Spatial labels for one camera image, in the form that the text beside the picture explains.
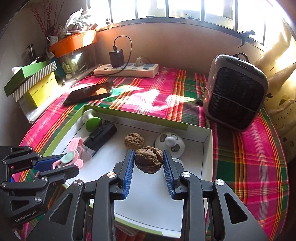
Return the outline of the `pink clip with green pad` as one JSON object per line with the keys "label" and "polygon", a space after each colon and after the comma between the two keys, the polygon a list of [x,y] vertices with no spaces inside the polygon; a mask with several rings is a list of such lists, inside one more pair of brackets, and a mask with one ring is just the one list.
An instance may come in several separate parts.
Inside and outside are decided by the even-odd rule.
{"label": "pink clip with green pad", "polygon": [[54,170],[69,165],[75,165],[79,169],[83,167],[84,162],[82,159],[80,159],[80,154],[77,150],[70,151],[67,154],[65,154],[61,159],[55,161],[52,164],[52,169]]}

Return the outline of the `brown walnut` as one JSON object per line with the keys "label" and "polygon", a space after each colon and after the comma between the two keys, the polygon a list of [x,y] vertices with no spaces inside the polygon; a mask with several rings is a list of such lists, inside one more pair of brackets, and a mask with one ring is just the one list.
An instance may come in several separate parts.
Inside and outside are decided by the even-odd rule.
{"label": "brown walnut", "polygon": [[155,174],[164,163],[163,152],[155,147],[142,147],[135,151],[134,161],[144,173]]}
{"label": "brown walnut", "polygon": [[144,147],[144,138],[138,133],[129,133],[125,136],[125,147],[137,150]]}

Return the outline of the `black lighter device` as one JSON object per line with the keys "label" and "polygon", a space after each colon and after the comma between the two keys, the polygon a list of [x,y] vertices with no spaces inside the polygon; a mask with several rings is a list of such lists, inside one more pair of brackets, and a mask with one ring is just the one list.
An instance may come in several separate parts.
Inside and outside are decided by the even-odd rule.
{"label": "black lighter device", "polygon": [[116,126],[110,121],[105,121],[83,142],[83,150],[90,157],[93,157],[99,151],[99,149],[115,135],[116,132]]}

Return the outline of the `small white round cap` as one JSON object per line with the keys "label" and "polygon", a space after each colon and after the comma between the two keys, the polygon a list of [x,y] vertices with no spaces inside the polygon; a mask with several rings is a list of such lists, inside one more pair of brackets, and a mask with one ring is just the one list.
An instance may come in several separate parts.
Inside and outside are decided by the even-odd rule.
{"label": "small white round cap", "polygon": [[184,167],[184,163],[183,163],[180,159],[178,159],[178,158],[173,158],[173,161],[174,161],[174,162],[178,162],[178,163],[180,163],[180,164]]}

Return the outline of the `white round dome gadget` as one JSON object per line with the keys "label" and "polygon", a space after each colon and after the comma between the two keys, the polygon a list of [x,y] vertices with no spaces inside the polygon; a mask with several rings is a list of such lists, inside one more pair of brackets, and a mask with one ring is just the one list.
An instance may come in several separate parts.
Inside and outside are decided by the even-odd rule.
{"label": "white round dome gadget", "polygon": [[163,132],[155,140],[154,146],[160,150],[170,150],[173,153],[184,152],[185,143],[176,133]]}

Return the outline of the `green white suction hook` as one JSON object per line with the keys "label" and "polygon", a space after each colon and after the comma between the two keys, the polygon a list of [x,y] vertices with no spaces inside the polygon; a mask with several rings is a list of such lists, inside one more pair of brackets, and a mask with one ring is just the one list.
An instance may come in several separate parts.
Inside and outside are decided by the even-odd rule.
{"label": "green white suction hook", "polygon": [[82,121],[85,124],[85,128],[88,132],[95,131],[102,124],[101,118],[94,115],[93,109],[88,109],[82,114]]}

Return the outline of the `plaid bedspread cloth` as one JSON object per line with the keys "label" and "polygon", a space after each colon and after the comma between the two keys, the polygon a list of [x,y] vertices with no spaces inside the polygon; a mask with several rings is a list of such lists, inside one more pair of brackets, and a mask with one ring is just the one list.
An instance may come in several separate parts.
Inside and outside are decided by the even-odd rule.
{"label": "plaid bedspread cloth", "polygon": [[203,74],[162,67],[154,78],[113,81],[112,96],[93,105],[211,128],[214,178],[227,182],[270,240],[278,238],[287,217],[289,180],[280,138],[265,109],[246,131],[237,132],[209,120],[195,104],[205,94]]}

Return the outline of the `green box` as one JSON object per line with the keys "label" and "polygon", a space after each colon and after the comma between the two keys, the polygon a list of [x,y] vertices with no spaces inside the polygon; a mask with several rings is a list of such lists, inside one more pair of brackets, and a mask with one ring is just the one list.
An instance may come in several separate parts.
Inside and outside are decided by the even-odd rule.
{"label": "green box", "polygon": [[42,68],[47,66],[46,61],[30,64],[21,67],[9,80],[9,82],[4,87],[4,92],[6,96],[10,96],[25,80],[27,80],[32,75],[36,74]]}

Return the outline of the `black smartphone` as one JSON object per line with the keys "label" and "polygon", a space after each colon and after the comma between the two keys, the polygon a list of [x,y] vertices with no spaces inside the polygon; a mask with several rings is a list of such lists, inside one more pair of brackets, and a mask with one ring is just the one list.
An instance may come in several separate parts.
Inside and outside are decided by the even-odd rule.
{"label": "black smartphone", "polygon": [[74,90],[65,99],[63,105],[70,106],[81,102],[100,100],[109,97],[113,92],[113,87],[114,82],[111,81]]}

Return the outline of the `striped white box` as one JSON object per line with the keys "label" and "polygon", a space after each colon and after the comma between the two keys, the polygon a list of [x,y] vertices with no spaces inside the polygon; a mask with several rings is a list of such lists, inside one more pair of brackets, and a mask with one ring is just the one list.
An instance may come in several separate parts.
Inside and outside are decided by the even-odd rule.
{"label": "striped white box", "polygon": [[56,62],[53,61],[37,73],[32,75],[28,80],[26,80],[17,90],[13,92],[13,98],[15,102],[18,100],[34,85],[36,85],[39,81],[45,78],[47,75],[51,74],[57,69]]}

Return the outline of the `white power strip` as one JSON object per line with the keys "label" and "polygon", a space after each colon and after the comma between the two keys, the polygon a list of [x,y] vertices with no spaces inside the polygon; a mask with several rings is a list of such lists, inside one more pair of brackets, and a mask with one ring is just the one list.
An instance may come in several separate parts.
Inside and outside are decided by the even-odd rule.
{"label": "white power strip", "polygon": [[112,67],[111,64],[104,64],[93,70],[94,75],[147,78],[154,78],[158,72],[158,64],[135,66],[133,63],[129,63],[126,67],[125,65],[121,67]]}

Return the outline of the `white plug in strip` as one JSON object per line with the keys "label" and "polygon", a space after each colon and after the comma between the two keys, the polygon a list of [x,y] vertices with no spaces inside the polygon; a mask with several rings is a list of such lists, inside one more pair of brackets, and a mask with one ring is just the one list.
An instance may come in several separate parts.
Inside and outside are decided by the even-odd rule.
{"label": "white plug in strip", "polygon": [[140,57],[138,57],[137,59],[136,59],[136,62],[135,62],[135,64],[134,64],[134,66],[136,66],[136,67],[139,67],[139,66],[143,66],[144,64],[143,64],[143,61],[142,61],[142,57],[140,56]]}

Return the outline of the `orange tray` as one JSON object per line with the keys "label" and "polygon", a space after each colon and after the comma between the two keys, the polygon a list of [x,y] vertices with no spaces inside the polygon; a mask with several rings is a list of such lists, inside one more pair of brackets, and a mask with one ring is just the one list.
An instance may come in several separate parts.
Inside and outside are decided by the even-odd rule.
{"label": "orange tray", "polygon": [[88,30],[87,32],[71,35],[58,41],[49,47],[49,52],[60,58],[93,43],[96,43],[96,31]]}

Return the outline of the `black charger adapter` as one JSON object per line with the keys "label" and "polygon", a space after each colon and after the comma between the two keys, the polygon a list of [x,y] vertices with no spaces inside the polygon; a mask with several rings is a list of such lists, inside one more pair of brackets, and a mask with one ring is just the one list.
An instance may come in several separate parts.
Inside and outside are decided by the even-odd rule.
{"label": "black charger adapter", "polygon": [[125,63],[123,49],[113,50],[109,52],[111,66],[114,68],[121,67]]}

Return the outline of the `cream heart curtain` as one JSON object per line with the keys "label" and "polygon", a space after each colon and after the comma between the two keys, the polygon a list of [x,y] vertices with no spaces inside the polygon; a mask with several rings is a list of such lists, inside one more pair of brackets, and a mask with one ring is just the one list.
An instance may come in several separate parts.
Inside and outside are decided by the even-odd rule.
{"label": "cream heart curtain", "polygon": [[295,158],[295,32],[286,20],[267,24],[267,50],[254,63],[266,74],[264,107],[280,137],[286,160]]}

